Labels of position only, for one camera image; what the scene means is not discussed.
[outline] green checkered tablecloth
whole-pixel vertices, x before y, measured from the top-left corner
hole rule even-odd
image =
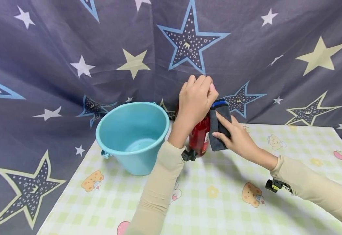
[[[299,159],[342,184],[342,140],[333,128],[245,126],[261,148]],[[102,158],[100,151],[94,143],[38,235],[122,234],[135,213],[147,176],[130,175],[115,158]],[[88,178],[99,180],[100,174],[101,183],[89,182],[82,188]],[[231,151],[208,150],[202,158],[186,163],[163,234],[342,234],[342,223],[313,203],[286,190],[273,193],[265,189],[269,178],[268,171]],[[251,204],[244,200],[247,183],[259,189],[255,206],[255,198]]]

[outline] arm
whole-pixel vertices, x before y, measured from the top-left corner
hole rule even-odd
[[[278,158],[270,175],[290,185],[296,196],[315,203],[342,222],[342,185],[284,156]]]
[[[136,213],[125,235],[159,235],[174,190],[184,166],[181,158],[189,129],[174,123],[168,141],[159,149],[157,161],[147,180]]]
[[[218,97],[211,77],[190,76],[179,94],[179,113],[168,141],[159,149],[157,161],[145,184],[136,213],[125,235],[159,235],[166,217],[176,178],[184,166],[184,143],[192,129],[208,113]]]
[[[297,160],[280,156],[277,158],[259,148],[241,124],[231,116],[231,123],[219,113],[218,120],[231,134],[213,133],[227,148],[243,158],[270,171],[276,180],[287,183],[296,196],[320,206],[342,222],[342,185],[309,169]]]

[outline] navy fabric backdrop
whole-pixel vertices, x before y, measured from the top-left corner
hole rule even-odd
[[[100,118],[210,75],[242,123],[342,137],[342,0],[0,0],[0,234],[36,234]]]

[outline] black clip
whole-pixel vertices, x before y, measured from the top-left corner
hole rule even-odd
[[[191,151],[184,150],[183,153],[181,154],[181,157],[183,158],[184,161],[195,161],[197,158],[197,153],[193,149]]]
[[[282,188],[285,188],[287,191],[289,191],[290,193],[292,193],[292,189],[290,187],[290,185],[286,184],[286,183],[283,183],[282,181],[279,181],[279,180],[268,180],[266,182],[266,185],[265,185],[265,188],[266,189],[269,189],[270,191],[273,191],[273,192],[277,192],[278,190],[282,189]]]

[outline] bottle label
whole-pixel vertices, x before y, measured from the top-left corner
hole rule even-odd
[[[206,149],[208,148],[208,143],[209,143],[209,133],[206,133],[204,145],[202,147],[202,153],[206,152]]]

